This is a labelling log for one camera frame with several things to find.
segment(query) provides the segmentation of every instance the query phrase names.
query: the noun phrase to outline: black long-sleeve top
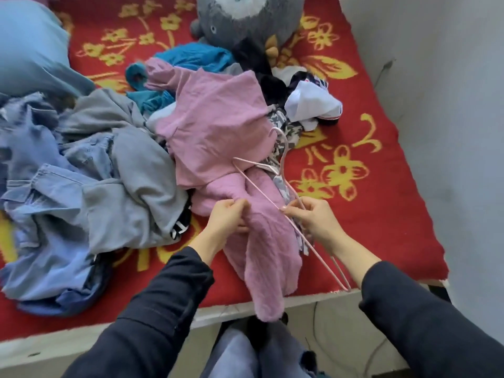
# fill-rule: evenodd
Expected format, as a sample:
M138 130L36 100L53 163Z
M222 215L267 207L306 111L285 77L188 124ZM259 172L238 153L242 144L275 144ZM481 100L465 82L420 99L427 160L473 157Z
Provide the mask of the black long-sleeve top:
M63 377L166 378L213 282L196 251L184 248ZM418 378L504 376L504 346L389 262L365 275L359 307Z

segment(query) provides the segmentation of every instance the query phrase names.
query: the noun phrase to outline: red blanket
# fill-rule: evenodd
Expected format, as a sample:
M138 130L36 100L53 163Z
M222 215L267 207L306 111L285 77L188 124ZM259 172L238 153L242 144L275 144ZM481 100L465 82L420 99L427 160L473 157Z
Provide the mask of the red blanket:
M159 51L190 42L195 0L63 0L57 15L72 35L74 69L100 87L127 91L124 69ZM281 50L278 66L302 65L327 79L343 102L337 126L305 133L286 160L286 175L300 195L325 198L348 234L414 279L444 279L443 248L398 143L359 59L350 25L338 0L306 0L299 30ZM38 318L16 310L0 297L0 341L113 321L173 252L205 226L192 228L174 246L123 250L104 296L74 318ZM5 261L16 255L9 225L0 221L0 250ZM212 264L216 283L202 307L250 300L223 253ZM339 290L315 256L303 256L295 295Z

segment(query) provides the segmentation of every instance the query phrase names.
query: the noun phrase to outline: white wall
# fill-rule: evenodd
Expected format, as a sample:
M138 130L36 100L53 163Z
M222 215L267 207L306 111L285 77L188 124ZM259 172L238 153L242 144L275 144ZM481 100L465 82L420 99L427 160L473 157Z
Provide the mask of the white wall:
M504 0L341 0L450 268L454 304L504 343Z

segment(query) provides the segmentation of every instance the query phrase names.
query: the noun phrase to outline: right hand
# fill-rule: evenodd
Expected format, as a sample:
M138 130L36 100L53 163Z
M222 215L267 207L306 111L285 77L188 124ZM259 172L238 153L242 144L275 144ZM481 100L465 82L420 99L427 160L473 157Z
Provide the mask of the right hand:
M347 234L334 216L329 203L306 196L301 197L301 201L306 209L302 209L299 202L293 200L280 210L288 217L301 220L303 227L324 246L326 251L335 251L338 241L346 238Z

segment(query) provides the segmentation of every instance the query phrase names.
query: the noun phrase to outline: pink clothes hanger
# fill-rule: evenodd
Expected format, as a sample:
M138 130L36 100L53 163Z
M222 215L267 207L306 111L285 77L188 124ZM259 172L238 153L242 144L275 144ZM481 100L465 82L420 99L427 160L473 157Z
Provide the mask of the pink clothes hanger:
M292 186L287 182L287 180L285 179L285 175L284 175L284 165L285 165L285 157L287 155L287 152L289 151L289 141L287 139L287 137L285 136L284 132L278 128L278 127L273 127L269 133L269 135L271 135L272 132L276 131L280 137L282 138L282 141L284 143L284 151L282 153L282 157L280 158L280 170L278 171L275 167L273 166L268 166L268 170L271 170L273 169L273 173L275 175L280 175L282 177L282 180L283 182L285 183L285 185L287 187L290 188L290 190L293 192L294 194L294 197L297 199L297 201L299 202L299 206L302 207L303 209L306 209L306 207L304 206L303 202L301 201L301 198L299 197L299 195L297 194L297 192L292 188ZM266 196L266 194L264 192L261 191L261 189L259 187L257 187L254 182L252 182L249 177L247 177L245 175L245 173L240 170L236 164L234 163L234 160L239 160L239 161L242 161L242 162L247 162L249 164L253 164L255 166L258 166L258 167L261 167L263 169L266 169L265 167L262 167L262 166L265 166L265 164L262 164L262 163L256 163L256 162L251 162L251 161L248 161L248 160L245 160L245 159L241 159L241 158L233 158L233 165L236 167L236 169L238 170L238 172L240 174L243 175L243 177L249 181L250 184L252 184L260 193L262 193L262 195L268 199L268 201L273 204L276 208L280 209L280 207L278 207L269 197ZM334 265L336 265L336 267L338 268L338 271L340 272L340 274L343 276L343 279L346 283L346 285L344 285L340 279L335 275L335 273L332 271L332 269L326 264L326 262L324 261L324 259L322 259L322 257L318 254L318 252L315 250L315 248L310 244L310 242L306 239L306 237L303 235L303 233L299 230L299 228L297 228L296 224L287 216L285 216L285 218L291 223L292 227L294 228L294 230L301 236L301 238L303 239L303 241L305 241L306 245L312 250L312 252L315 254L315 256L317 256L318 260L324 265L324 267L329 271L329 273L331 273L331 275L334 277L334 279L336 280L336 282L338 283L338 285L345 291L345 292L349 292L352 288L350 287L350 283L348 282L345 274L343 273L343 271L341 270L340 266L338 265L338 263L336 262L336 260L334 259L333 256L331 256L331 260L333 261Z

